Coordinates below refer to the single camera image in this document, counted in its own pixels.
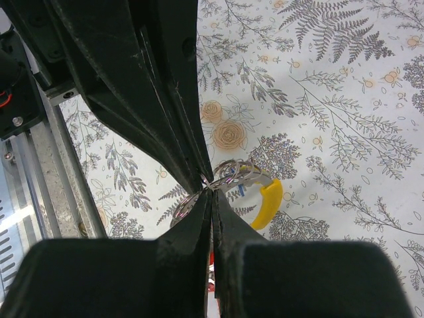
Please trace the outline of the yellow capped key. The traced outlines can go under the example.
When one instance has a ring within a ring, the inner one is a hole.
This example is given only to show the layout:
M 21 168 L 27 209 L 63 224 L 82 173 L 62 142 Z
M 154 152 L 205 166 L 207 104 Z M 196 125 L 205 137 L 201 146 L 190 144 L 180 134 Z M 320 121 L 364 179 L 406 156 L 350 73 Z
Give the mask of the yellow capped key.
M 253 172 L 245 178 L 234 182 L 235 186 L 250 187 L 260 184 L 259 192 L 262 196 L 262 204 L 256 218 L 250 226 L 254 230 L 262 230 L 274 218 L 284 196 L 283 186 L 279 179 L 272 179 L 266 172 Z

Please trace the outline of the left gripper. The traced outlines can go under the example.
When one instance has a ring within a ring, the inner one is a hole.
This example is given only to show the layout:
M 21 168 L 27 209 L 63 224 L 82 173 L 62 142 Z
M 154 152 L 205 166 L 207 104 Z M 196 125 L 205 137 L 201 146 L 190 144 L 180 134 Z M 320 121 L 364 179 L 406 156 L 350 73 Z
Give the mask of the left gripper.
M 138 34 L 129 1 L 2 1 L 1 140 L 42 122 L 44 97 L 57 105 L 78 91 L 106 127 L 167 169 L 178 149 Z

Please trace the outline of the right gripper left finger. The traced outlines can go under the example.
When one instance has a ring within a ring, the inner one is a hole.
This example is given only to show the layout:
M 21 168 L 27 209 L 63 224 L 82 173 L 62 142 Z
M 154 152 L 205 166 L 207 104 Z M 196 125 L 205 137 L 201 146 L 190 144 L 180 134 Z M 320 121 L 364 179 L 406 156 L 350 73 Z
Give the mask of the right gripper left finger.
M 154 240 L 42 240 L 23 259 L 2 317 L 205 317 L 212 193 Z

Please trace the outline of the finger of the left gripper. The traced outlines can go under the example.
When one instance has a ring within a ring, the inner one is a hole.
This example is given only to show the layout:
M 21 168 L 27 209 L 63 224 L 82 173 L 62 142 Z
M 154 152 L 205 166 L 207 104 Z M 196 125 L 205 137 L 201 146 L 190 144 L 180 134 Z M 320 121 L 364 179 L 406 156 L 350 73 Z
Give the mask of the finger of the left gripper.
M 129 8 L 172 132 L 168 144 L 178 149 L 166 167 L 180 184 L 202 186 L 213 173 L 199 114 L 197 1 L 129 1 Z

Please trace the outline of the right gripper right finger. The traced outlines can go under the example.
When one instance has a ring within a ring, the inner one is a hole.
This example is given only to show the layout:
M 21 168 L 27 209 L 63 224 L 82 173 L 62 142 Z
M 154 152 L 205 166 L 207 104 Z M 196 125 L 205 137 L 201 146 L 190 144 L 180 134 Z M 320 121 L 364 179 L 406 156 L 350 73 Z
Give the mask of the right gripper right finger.
M 212 197 L 215 295 L 222 317 L 411 317 L 374 243 L 272 241 Z

